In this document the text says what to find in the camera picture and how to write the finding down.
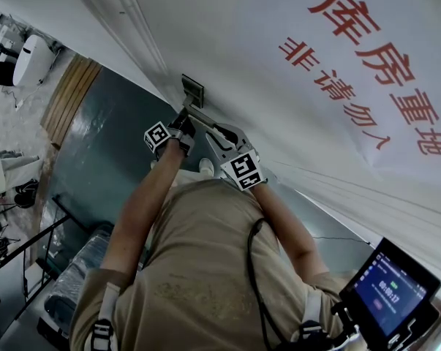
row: wooden board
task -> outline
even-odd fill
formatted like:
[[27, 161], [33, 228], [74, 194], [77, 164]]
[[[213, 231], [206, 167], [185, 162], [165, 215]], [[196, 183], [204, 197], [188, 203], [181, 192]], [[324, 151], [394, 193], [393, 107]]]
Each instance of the wooden board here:
[[45, 130], [48, 130], [48, 128], [49, 128], [51, 117], [53, 116], [54, 111], [57, 106], [56, 101], [61, 98], [61, 95], [64, 92], [64, 89], [66, 88], [67, 84], [69, 83], [69, 79], [74, 74], [75, 68], [79, 65], [80, 60], [81, 60], [80, 55], [74, 56], [71, 63], [69, 64], [66, 71], [64, 72], [64, 75], [61, 77], [61, 80], [59, 81], [57, 87], [55, 88], [55, 90], [53, 92], [53, 96], [51, 97], [51, 100], [48, 104], [46, 112], [42, 118], [41, 125], [43, 126], [43, 128]]
[[66, 118], [64, 119], [64, 123], [61, 124], [60, 128], [56, 129], [55, 131], [55, 135], [53, 136], [53, 142], [55, 144], [61, 146], [64, 137], [66, 136], [67, 130], [69, 129], [71, 122], [74, 119], [74, 116], [77, 113], [78, 108], [80, 107], [80, 104], [84, 96], [87, 94], [88, 89], [90, 88], [91, 84], [94, 82], [101, 68], [102, 66], [100, 64], [93, 62], [93, 64], [91, 64], [90, 67], [88, 67], [86, 73], [83, 75], [78, 87], [75, 90], [74, 97], [69, 101], [68, 104], [69, 112], [66, 115]]
[[97, 62], [76, 55], [53, 92], [41, 125], [57, 149], [61, 147], [83, 98], [101, 68]]

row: white appliance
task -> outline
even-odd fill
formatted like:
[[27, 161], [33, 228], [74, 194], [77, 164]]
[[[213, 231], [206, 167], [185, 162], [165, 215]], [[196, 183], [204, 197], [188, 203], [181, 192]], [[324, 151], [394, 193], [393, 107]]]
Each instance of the white appliance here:
[[46, 41], [37, 35], [31, 35], [22, 47], [15, 65], [14, 86], [37, 85], [41, 83], [55, 58]]

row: black cable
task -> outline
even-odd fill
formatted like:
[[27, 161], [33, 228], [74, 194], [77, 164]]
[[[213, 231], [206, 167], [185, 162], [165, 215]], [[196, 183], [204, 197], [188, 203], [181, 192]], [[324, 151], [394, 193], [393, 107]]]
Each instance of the black cable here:
[[14, 107], [15, 109], [17, 109], [17, 98], [15, 97], [14, 91], [4, 90], [4, 87], [6, 86], [2, 86], [1, 92], [6, 95], [10, 95], [10, 94], [12, 95], [12, 97], [14, 98]]
[[27, 304], [27, 298], [29, 297], [29, 288], [27, 285], [27, 278], [25, 277], [25, 254], [26, 250], [23, 250], [23, 262], [22, 262], [22, 290], [23, 290], [23, 297], [25, 298], [25, 304]]
[[342, 241], [355, 241], [355, 242], [359, 242], [359, 243], [365, 243], [368, 244], [369, 246], [371, 246], [371, 244], [369, 242], [365, 242], [365, 241], [361, 241], [360, 239], [355, 239], [355, 238], [339, 238], [339, 237], [313, 237], [314, 239], [340, 239]]
[[7, 246], [9, 246], [8, 238], [0, 238], [0, 260], [7, 256]]
[[51, 239], [53, 239], [53, 233], [54, 229], [50, 231], [50, 237], [48, 238], [48, 245], [46, 246], [46, 253], [45, 253], [45, 264], [43, 265], [43, 272], [42, 272], [42, 285], [43, 281], [45, 280], [45, 268], [46, 268], [46, 260], [48, 260], [48, 255], [50, 252], [50, 245], [51, 245]]
[[1, 235], [0, 235], [0, 239], [1, 239], [2, 235], [4, 234], [4, 231], [6, 231], [6, 229], [7, 229], [8, 226], [9, 226], [9, 222], [7, 223], [6, 226], [4, 226], [4, 227], [2, 228], [2, 230], [1, 230]]
[[251, 231], [248, 235], [248, 246], [247, 246], [247, 253], [246, 253], [246, 267], [248, 270], [248, 276], [249, 281], [251, 282], [252, 289], [256, 295], [257, 305], [259, 306], [259, 313], [260, 313], [260, 319], [261, 319], [261, 328], [263, 331], [263, 338], [264, 343], [267, 348], [267, 350], [272, 350], [272, 347], [269, 343], [268, 336], [267, 336], [267, 329], [265, 328], [265, 320], [264, 317], [267, 318], [269, 325], [271, 326], [272, 330], [274, 330], [274, 333], [279, 337], [279, 340], [281, 343], [287, 343], [286, 338], [282, 334], [282, 332], [277, 327], [276, 323], [272, 319], [271, 313], [267, 309], [267, 306], [264, 303], [263, 297], [260, 294], [259, 288], [257, 287], [256, 282], [256, 274], [255, 274], [255, 267], [252, 262], [252, 241], [254, 236], [260, 231], [262, 227], [262, 222], [265, 221], [265, 219], [258, 219], [255, 224], [253, 225]]

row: person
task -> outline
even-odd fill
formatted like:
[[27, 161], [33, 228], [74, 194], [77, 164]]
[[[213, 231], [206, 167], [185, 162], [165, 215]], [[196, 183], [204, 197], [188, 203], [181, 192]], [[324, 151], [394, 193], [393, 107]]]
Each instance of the person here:
[[[313, 237], [269, 185], [249, 193], [211, 179], [170, 190], [183, 159], [178, 141], [170, 139], [126, 201], [100, 268], [88, 272], [80, 291], [70, 349], [84, 350], [91, 341], [110, 283], [120, 288], [111, 314], [118, 350], [265, 350], [246, 272], [246, 240], [263, 217], [268, 222], [255, 236], [252, 259], [257, 286], [280, 331], [290, 339], [307, 295], [318, 291], [324, 330], [332, 337], [341, 333], [331, 307], [344, 283], [329, 273]], [[151, 228], [148, 259], [137, 272]], [[276, 347], [279, 339], [267, 329]]]

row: hand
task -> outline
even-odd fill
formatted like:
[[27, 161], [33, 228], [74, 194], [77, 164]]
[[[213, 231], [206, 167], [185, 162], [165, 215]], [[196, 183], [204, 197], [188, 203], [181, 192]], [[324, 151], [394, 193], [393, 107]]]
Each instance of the hand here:
[[167, 141], [167, 147], [165, 149], [165, 152], [163, 153], [163, 156], [169, 155], [176, 159], [184, 159], [186, 156], [184, 151], [179, 146], [179, 140], [178, 139], [169, 139]]

